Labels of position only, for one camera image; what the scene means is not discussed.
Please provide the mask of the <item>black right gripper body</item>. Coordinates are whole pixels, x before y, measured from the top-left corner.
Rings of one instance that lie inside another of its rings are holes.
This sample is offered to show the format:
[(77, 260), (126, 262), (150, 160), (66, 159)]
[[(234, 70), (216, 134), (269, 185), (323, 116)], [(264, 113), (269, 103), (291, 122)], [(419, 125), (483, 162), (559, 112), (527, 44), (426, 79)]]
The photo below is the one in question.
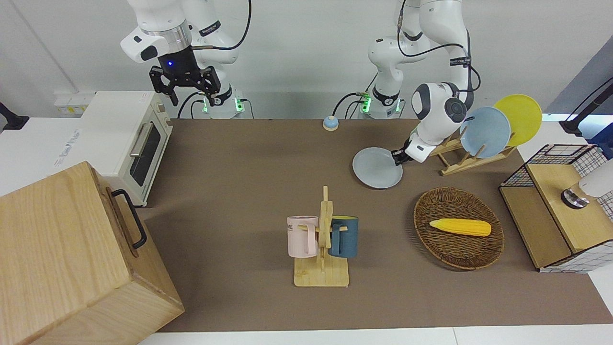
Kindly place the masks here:
[(149, 72), (155, 92), (173, 95), (176, 87), (196, 88), (206, 95), (221, 91), (221, 81), (214, 66), (201, 68), (191, 48), (168, 53), (158, 58), (160, 66)]

